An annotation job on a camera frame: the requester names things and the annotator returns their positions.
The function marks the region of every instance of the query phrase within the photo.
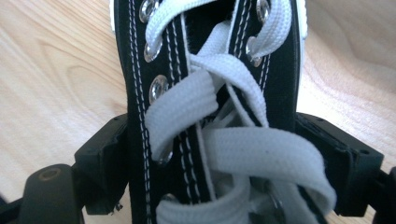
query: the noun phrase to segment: black object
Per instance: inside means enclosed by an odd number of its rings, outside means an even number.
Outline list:
[[[83,205],[95,215],[119,210],[127,183],[126,122],[126,115],[112,119],[76,153],[73,167],[58,164],[32,174],[23,199],[0,207],[0,223],[77,224],[83,223]],[[322,153],[337,214],[363,216],[370,204],[374,224],[396,223],[396,167],[389,175],[380,171],[382,154],[314,116],[298,114],[296,132]]]

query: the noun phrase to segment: wooden table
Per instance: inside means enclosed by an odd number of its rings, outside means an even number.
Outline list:
[[[396,166],[396,3],[308,0],[309,37],[298,110],[321,116]],[[26,178],[74,152],[126,95],[107,0],[3,1],[0,7],[0,193],[22,196]],[[114,216],[130,223],[128,198]],[[371,223],[330,215],[330,223]]]

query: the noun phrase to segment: sneaker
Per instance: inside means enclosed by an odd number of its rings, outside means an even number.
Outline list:
[[[293,133],[301,0],[115,0],[133,223],[325,223],[335,192]]]

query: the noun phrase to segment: wooden floor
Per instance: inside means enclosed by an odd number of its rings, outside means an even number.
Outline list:
[[[396,166],[396,2],[307,0],[309,37],[298,110],[321,116]],[[2,1],[0,194],[22,196],[26,178],[74,152],[126,112],[107,0]],[[130,223],[125,208],[87,223]],[[371,223],[328,217],[330,223]]]

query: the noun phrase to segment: shoelace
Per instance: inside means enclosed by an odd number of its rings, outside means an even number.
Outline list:
[[[148,21],[147,53],[161,47],[166,25],[183,11],[213,0],[164,0]],[[271,1],[271,13],[251,45],[251,56],[272,53],[290,29],[289,0]],[[158,223],[317,223],[298,186],[325,215],[335,193],[324,174],[323,160],[308,141],[296,134],[269,128],[260,87],[244,64],[226,54],[230,22],[218,24],[197,55],[190,54],[191,74],[158,98],[148,109],[151,158],[169,158],[172,140],[195,125],[212,201],[180,204],[162,200]],[[226,85],[230,100],[216,118],[201,120],[218,110],[216,93]],[[242,106],[241,90],[261,127]]]

